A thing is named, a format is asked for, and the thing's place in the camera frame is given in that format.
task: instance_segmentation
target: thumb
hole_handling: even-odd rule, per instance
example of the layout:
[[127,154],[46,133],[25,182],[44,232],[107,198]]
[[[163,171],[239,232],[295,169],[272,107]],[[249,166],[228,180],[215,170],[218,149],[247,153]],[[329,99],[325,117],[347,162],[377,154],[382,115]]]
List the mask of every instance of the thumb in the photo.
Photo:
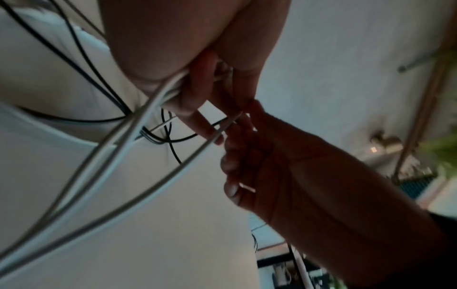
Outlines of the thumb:
[[258,100],[248,106],[252,124],[258,133],[268,139],[288,160],[308,159],[328,155],[332,146],[323,139],[306,133],[266,113]]

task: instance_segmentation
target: black sleeve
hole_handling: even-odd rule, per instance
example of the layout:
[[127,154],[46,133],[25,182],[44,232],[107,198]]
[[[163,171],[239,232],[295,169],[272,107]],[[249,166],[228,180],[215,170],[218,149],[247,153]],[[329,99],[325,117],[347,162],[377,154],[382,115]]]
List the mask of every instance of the black sleeve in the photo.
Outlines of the black sleeve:
[[370,289],[390,288],[457,288],[457,220],[430,214],[452,241],[452,248],[439,258],[421,264],[414,270],[391,276]]

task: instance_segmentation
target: white cable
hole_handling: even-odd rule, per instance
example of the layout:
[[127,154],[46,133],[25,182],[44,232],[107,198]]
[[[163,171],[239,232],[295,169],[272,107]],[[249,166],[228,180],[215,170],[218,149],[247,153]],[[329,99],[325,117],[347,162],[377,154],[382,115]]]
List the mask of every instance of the white cable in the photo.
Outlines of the white cable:
[[103,231],[108,226],[114,225],[117,221],[125,218],[129,214],[135,212],[154,197],[162,193],[169,185],[179,179],[189,168],[195,163],[198,158],[208,149],[210,144],[217,140],[223,131],[225,131],[239,116],[229,118],[229,120],[222,124],[221,127],[207,140],[198,150],[196,150],[189,158],[187,158],[181,165],[175,168],[171,173],[157,182],[154,186],[147,189],[133,200],[127,202],[121,207],[111,211],[107,215],[92,221],[91,223],[76,229],[68,235],[46,245],[38,250],[27,254],[25,257],[19,259],[16,263],[6,269],[0,270],[0,286],[11,278],[19,275],[28,268],[44,261],[45,259],[53,256],[54,254],[69,248],[76,244],[78,241],[84,240],[96,233]]
[[[146,104],[141,107],[138,111],[131,114],[125,119],[120,125],[118,125],[105,139],[95,148],[95,150],[84,160],[83,164],[78,168],[77,172],[73,175],[70,181],[67,183],[61,196],[76,196],[80,195],[80,199],[75,200],[73,206],[68,206],[67,211],[59,219],[50,223],[47,227],[38,231],[33,238],[29,239],[22,246],[13,251],[9,256],[5,257],[0,262],[0,269],[6,267],[12,263],[15,259],[24,255],[27,250],[44,240],[50,233],[64,223],[70,215],[76,212],[81,205],[88,200],[108,179],[114,169],[120,164],[124,156],[127,154],[131,144],[135,137],[139,134],[139,131],[148,121],[151,113],[154,109],[162,103],[162,99],[166,92],[174,85],[176,81],[185,77],[188,74],[188,70],[183,70],[177,74],[171,76],[165,81],[156,91],[155,95],[152,96]],[[95,175],[87,181],[90,173],[94,171],[94,168],[98,166],[99,162],[103,159],[103,156],[109,146],[113,144],[124,132],[124,130],[132,122],[131,127],[120,141],[119,145],[114,149],[109,158],[105,163],[98,169]]]

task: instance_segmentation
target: hand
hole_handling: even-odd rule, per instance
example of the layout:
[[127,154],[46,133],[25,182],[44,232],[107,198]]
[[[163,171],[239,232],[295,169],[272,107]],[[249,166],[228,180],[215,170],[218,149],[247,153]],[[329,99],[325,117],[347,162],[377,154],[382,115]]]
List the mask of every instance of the hand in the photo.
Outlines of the hand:
[[[108,43],[126,76],[147,95],[190,65],[180,96],[164,107],[205,138],[206,100],[228,116],[255,97],[263,65],[284,26],[290,0],[99,0]],[[225,64],[217,65],[218,59]],[[213,87],[218,70],[233,81]]]
[[446,236],[387,179],[258,101],[247,112],[258,131],[227,130],[224,191],[315,262],[370,286],[445,252]]

